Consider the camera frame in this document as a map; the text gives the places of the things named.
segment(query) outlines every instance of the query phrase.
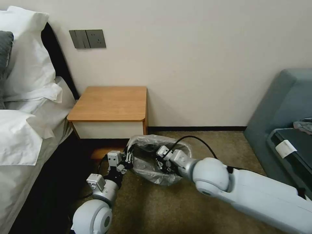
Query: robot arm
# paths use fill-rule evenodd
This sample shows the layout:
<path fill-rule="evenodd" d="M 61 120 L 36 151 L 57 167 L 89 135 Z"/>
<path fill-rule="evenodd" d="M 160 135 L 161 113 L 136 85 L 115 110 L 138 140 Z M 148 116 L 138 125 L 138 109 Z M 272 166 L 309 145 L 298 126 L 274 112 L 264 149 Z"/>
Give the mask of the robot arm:
<path fill-rule="evenodd" d="M 111 209 L 117 191 L 121 188 L 123 175 L 133 164 L 130 155 L 122 161 L 120 151 L 110 151 L 107 158 L 110 165 L 108 175 L 91 174 L 87 178 L 94 199 L 86 201 L 76 210 L 72 226 L 76 234 L 103 234 L 111 225 Z"/>
<path fill-rule="evenodd" d="M 312 202 L 292 186 L 260 174 L 237 170 L 215 158 L 195 160 L 182 150 L 157 154 L 178 166 L 197 190 L 230 203 L 235 209 L 290 233 L 312 233 Z"/>
<path fill-rule="evenodd" d="M 197 160 L 182 150 L 168 151 L 166 146 L 160 147 L 157 156 L 163 162 L 158 163 L 174 164 L 175 172 L 193 181 L 202 194 L 228 202 L 235 209 L 283 231 L 312 233 L 312 202 L 294 187 L 226 166 L 215 158 Z M 94 199 L 76 210 L 72 227 L 76 234 L 102 234 L 110 227 L 111 209 L 122 177 L 133 164 L 131 154 L 122 161 L 119 151 L 108 153 L 108 159 L 107 176 L 91 174 L 87 179 Z"/>

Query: power outlet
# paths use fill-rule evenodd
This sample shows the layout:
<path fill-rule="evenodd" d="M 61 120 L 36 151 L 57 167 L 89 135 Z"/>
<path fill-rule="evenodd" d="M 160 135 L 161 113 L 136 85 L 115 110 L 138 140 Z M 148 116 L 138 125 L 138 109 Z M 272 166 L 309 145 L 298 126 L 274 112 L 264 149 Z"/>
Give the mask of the power outlet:
<path fill-rule="evenodd" d="M 90 48 L 106 48 L 103 30 L 86 30 Z"/>

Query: black headboard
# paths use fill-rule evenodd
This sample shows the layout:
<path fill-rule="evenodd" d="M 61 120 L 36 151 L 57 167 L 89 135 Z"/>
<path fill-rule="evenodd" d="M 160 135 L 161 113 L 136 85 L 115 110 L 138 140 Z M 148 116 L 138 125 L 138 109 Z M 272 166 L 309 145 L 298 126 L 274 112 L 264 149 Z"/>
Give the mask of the black headboard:
<path fill-rule="evenodd" d="M 59 46 L 59 42 L 51 26 L 49 25 L 49 23 L 46 23 L 45 28 L 42 30 L 41 39 L 42 39 L 43 45 L 45 46 L 46 50 L 48 51 L 50 55 L 56 75 L 61 76 L 65 80 L 66 84 L 72 91 L 74 98 L 76 100 L 79 99 L 77 89 L 72 80 L 72 76 L 71 76 L 71 73 L 69 72 L 63 52 L 61 50 L 61 47 Z"/>

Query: black cable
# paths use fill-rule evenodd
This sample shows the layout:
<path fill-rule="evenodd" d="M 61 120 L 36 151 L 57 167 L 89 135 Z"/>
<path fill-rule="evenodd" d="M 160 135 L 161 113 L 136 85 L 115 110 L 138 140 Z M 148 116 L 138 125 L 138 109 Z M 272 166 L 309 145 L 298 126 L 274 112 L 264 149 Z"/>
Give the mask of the black cable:
<path fill-rule="evenodd" d="M 174 144 L 173 146 L 168 150 L 168 152 L 165 154 L 165 156 L 167 156 L 167 154 L 169 154 L 169 152 L 180 142 L 182 141 L 183 139 L 185 138 L 195 138 L 197 140 L 199 140 L 201 143 L 203 143 L 205 146 L 207 146 L 207 148 L 210 150 L 210 152 L 212 153 L 212 155 L 214 156 L 215 159 L 218 159 L 217 156 L 215 155 L 214 151 L 210 148 L 210 146 L 204 142 L 202 139 L 200 139 L 199 137 L 196 137 L 196 136 L 184 136 L 184 137 L 181 137 L 180 139 L 178 139 Z"/>
<path fill-rule="evenodd" d="M 91 193 L 89 193 L 89 194 L 87 194 L 87 195 L 85 195 L 85 196 L 79 197 L 78 199 L 81 200 L 81 199 L 85 199 L 85 198 L 91 197 L 92 194 L 93 194 L 93 193 L 91 192 Z"/>
<path fill-rule="evenodd" d="M 98 164 L 98 170 L 97 170 L 97 173 L 100 174 L 100 170 L 101 170 L 101 165 L 102 165 L 102 162 L 104 160 L 107 160 L 107 154 L 104 155 L 104 157 L 101 159 L 100 163 Z"/>

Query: carpet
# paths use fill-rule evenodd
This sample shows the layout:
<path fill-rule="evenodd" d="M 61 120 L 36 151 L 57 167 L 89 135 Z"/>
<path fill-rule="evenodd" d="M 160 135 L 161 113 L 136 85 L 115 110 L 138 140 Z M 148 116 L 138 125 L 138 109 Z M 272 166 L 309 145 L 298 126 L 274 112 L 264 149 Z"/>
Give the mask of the carpet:
<path fill-rule="evenodd" d="M 155 132 L 180 138 L 194 135 L 207 142 L 224 164 L 265 174 L 242 132 Z M 195 139 L 185 139 L 192 146 L 194 158 L 212 157 L 209 150 Z M 103 164 L 102 174 L 107 171 Z M 85 200 L 75 204 L 80 206 Z M 186 179 L 163 187 L 127 172 L 118 191 L 109 233 L 282 233 L 257 221 L 231 205 L 200 194 Z"/>

